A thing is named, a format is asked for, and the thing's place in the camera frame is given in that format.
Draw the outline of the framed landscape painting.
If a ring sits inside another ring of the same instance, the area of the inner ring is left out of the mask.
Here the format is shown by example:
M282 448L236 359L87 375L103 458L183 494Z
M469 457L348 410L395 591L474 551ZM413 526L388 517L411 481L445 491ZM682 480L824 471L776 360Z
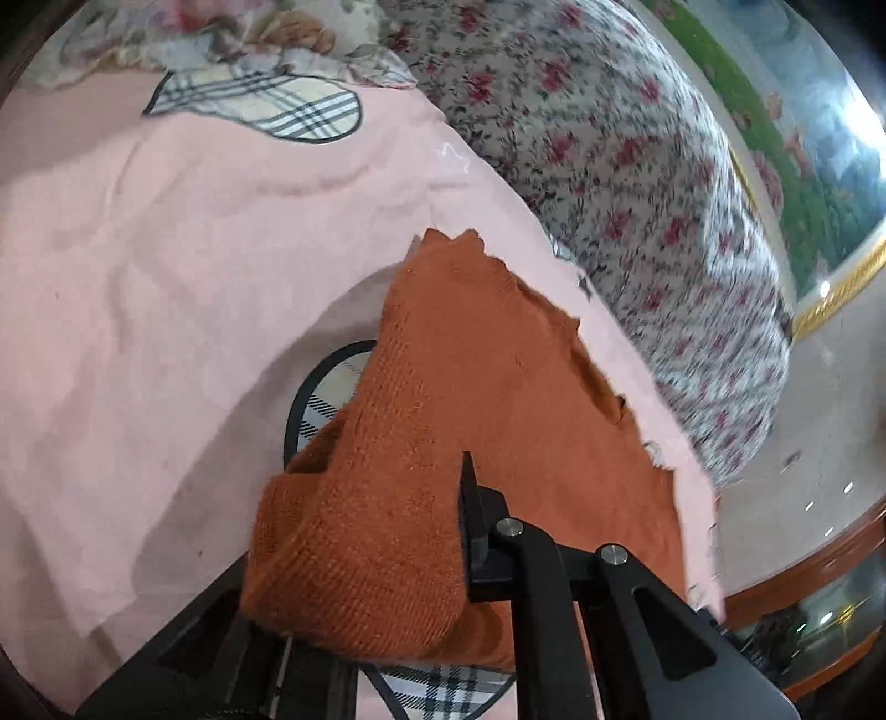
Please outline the framed landscape painting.
M796 336L816 332L883 269L882 116L790 3L644 8L732 122L779 231Z

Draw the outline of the wooden furniture edge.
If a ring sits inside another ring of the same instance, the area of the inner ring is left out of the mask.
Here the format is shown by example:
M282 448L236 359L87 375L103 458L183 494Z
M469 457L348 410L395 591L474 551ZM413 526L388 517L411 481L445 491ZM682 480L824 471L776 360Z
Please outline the wooden furniture edge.
M790 701L846 684L884 644L883 501L791 563L764 563L769 543L721 546L727 636Z

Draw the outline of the pink bed sheet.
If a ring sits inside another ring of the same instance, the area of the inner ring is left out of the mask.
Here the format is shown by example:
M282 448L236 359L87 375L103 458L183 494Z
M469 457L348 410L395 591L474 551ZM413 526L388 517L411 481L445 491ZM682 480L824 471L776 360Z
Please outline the pink bed sheet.
M593 286L416 90L359 89L331 144L152 116L158 77L2 108L2 645L72 711L245 552L303 378L377 330L430 228L581 322L670 466L694 606L721 610L715 494Z

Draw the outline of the small-flower patterned quilt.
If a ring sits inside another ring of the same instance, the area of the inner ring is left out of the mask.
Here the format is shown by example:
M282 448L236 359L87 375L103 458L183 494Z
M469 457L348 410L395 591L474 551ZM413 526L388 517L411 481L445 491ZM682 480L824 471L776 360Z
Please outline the small-flower patterned quilt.
M616 2L390 2L389 47L643 357L710 478L789 370L778 269L717 119Z

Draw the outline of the large-flower patterned pillow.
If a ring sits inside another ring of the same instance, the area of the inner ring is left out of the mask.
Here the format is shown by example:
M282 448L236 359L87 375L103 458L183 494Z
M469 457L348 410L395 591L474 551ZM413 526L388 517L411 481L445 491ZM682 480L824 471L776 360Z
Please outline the large-flower patterned pillow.
M45 90L98 70L312 75L408 89L407 64L383 45L376 2L87 2L45 42L23 81Z

